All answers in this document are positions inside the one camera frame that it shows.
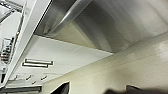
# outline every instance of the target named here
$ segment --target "white ceiling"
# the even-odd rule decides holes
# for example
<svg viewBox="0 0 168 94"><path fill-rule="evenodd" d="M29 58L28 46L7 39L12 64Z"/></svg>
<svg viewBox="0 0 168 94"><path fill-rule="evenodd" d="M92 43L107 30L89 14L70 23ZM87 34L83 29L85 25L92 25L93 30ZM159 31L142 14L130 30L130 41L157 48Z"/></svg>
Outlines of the white ceiling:
<svg viewBox="0 0 168 94"><path fill-rule="evenodd" d="M66 74L109 55L112 53L34 35L14 73ZM25 59L54 61L54 65L49 68L23 67L22 63Z"/></svg>

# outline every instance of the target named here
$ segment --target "stainless steel range hood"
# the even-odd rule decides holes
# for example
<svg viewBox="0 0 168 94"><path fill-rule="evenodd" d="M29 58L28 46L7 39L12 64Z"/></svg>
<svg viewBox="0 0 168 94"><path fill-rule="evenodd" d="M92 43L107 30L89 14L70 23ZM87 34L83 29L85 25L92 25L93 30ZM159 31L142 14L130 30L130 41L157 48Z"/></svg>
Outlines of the stainless steel range hood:
<svg viewBox="0 0 168 94"><path fill-rule="evenodd" d="M116 53L167 32L167 10L167 0L52 0L34 34Z"/></svg>

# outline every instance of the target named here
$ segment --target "white wall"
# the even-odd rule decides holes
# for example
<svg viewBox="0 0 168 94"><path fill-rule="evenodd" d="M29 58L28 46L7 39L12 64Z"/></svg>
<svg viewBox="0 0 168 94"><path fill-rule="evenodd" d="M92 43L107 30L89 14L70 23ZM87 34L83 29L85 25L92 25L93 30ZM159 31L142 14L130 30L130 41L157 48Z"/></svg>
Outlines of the white wall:
<svg viewBox="0 0 168 94"><path fill-rule="evenodd" d="M167 36L168 32L49 81L43 85L41 94L50 94L67 81L69 94L123 91L126 85L168 90Z"/></svg>

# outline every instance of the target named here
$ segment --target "metal surface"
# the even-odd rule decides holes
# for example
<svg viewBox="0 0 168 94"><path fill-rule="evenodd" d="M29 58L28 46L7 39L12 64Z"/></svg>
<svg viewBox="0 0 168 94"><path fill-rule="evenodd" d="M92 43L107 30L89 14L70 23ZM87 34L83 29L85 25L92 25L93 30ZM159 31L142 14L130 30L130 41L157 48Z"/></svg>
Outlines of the metal surface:
<svg viewBox="0 0 168 94"><path fill-rule="evenodd" d="M75 1L53 0L34 34L44 36L43 32L58 25ZM167 10L167 0L92 0L71 24L97 49L116 53L167 32Z"/></svg>
<svg viewBox="0 0 168 94"><path fill-rule="evenodd" d="M46 33L44 32L44 34L46 36L56 35L60 29L71 23L88 6L91 1L92 0L76 0L76 2L67 11L63 19L53 28L49 29Z"/></svg>

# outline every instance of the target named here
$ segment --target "metal rod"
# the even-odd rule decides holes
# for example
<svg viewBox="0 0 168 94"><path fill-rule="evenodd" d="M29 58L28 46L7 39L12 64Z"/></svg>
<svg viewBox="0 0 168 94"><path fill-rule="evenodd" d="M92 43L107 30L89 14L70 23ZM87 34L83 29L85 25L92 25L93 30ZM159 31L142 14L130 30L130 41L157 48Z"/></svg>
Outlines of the metal rod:
<svg viewBox="0 0 168 94"><path fill-rule="evenodd" d="M45 36L55 36L59 30L71 23L91 2L92 0L76 0L71 6L63 19L47 32L43 32Z"/></svg>

